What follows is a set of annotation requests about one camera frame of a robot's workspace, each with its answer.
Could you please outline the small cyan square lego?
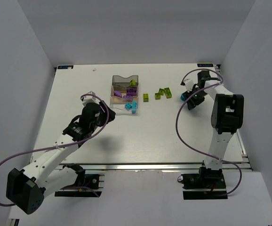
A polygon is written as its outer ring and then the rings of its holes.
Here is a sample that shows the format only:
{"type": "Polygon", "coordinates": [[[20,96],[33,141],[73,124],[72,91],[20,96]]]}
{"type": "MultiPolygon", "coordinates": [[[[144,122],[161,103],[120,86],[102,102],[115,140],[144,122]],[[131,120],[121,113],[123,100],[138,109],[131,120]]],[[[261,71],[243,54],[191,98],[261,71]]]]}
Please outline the small cyan square lego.
{"type": "Polygon", "coordinates": [[[180,99],[184,102],[186,100],[184,94],[181,94],[180,99]]]}

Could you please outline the small cyan lego brick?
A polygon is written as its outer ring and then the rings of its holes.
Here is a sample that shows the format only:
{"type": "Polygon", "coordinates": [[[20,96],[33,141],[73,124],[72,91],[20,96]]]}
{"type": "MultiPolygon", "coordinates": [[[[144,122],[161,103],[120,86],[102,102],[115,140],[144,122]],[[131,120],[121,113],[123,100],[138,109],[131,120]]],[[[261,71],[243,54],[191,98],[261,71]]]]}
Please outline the small cyan lego brick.
{"type": "Polygon", "coordinates": [[[132,105],[130,103],[125,104],[125,109],[129,110],[132,108],[132,105]]]}

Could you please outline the purple round lego piece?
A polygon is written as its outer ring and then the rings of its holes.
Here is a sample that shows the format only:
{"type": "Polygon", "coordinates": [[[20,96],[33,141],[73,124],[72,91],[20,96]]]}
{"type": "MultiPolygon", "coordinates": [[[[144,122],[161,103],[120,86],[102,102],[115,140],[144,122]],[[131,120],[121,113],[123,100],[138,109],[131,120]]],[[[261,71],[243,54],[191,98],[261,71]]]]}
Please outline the purple round lego piece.
{"type": "Polygon", "coordinates": [[[124,95],[122,99],[124,103],[131,103],[134,100],[134,97],[130,95],[124,95]]]}

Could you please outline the purple square lego brick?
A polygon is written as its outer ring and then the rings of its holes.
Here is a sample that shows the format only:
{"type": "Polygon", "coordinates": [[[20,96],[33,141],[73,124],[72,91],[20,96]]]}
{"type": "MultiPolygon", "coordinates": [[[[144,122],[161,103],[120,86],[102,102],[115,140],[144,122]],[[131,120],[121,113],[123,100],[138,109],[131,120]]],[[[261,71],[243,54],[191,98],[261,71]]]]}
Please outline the purple square lego brick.
{"type": "Polygon", "coordinates": [[[137,89],[127,89],[126,95],[127,96],[137,96],[137,89]]]}

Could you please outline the purple and green lego stack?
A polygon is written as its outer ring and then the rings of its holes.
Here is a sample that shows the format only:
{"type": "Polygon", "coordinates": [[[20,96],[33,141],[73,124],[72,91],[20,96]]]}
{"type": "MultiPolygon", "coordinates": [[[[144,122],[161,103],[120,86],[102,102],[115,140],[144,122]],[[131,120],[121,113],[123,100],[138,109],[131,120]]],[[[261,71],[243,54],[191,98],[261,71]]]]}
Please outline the purple and green lego stack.
{"type": "Polygon", "coordinates": [[[135,85],[136,85],[136,81],[135,81],[135,80],[131,80],[131,81],[129,82],[129,84],[130,84],[130,86],[135,86],[135,85]]]}

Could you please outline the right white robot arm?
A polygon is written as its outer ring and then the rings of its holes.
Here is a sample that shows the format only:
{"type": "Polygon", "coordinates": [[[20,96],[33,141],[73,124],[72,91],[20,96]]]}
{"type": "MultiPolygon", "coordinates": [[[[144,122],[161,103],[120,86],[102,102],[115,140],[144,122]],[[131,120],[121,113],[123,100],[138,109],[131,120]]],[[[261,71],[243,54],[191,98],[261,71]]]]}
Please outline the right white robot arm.
{"type": "Polygon", "coordinates": [[[192,88],[181,95],[188,110],[192,110],[210,96],[213,101],[211,126],[213,135],[207,156],[203,162],[206,169],[221,170],[227,146],[243,124],[244,96],[234,94],[223,85],[221,77],[212,77],[211,70],[201,70],[197,73],[197,83],[191,82],[192,88]]]}

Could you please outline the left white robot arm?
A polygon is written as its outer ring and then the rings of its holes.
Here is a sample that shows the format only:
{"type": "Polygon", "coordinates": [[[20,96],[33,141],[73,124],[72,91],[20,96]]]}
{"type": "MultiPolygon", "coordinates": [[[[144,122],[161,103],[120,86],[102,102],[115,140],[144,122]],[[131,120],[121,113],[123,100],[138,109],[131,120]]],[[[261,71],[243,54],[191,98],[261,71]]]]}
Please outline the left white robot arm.
{"type": "Polygon", "coordinates": [[[85,170],[80,165],[69,163],[59,171],[55,168],[77,151],[98,127],[113,121],[115,115],[103,102],[87,103],[82,113],[63,130],[53,150],[45,151],[21,170],[12,169],[9,172],[6,197],[26,214],[32,214],[54,192],[65,187],[74,189],[83,186],[85,170]]]}

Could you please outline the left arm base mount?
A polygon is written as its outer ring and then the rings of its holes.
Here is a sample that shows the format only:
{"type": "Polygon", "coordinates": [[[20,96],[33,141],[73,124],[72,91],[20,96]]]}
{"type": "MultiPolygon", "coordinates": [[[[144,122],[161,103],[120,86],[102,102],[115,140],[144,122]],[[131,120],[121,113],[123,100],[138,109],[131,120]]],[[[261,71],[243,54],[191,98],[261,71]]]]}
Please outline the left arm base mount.
{"type": "Polygon", "coordinates": [[[62,169],[72,169],[77,173],[77,178],[72,185],[66,186],[55,192],[55,197],[99,198],[104,187],[104,175],[88,173],[80,165],[66,164],[62,169]]]}

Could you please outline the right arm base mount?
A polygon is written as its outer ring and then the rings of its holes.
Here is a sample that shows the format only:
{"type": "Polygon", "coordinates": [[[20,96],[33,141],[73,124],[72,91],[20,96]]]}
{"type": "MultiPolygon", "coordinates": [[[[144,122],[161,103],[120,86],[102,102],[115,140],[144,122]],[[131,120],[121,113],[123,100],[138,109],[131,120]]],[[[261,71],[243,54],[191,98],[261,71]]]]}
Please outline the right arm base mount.
{"type": "Polygon", "coordinates": [[[184,173],[177,178],[183,185],[184,200],[225,200],[228,198],[223,171],[199,168],[197,173],[184,173]]]}

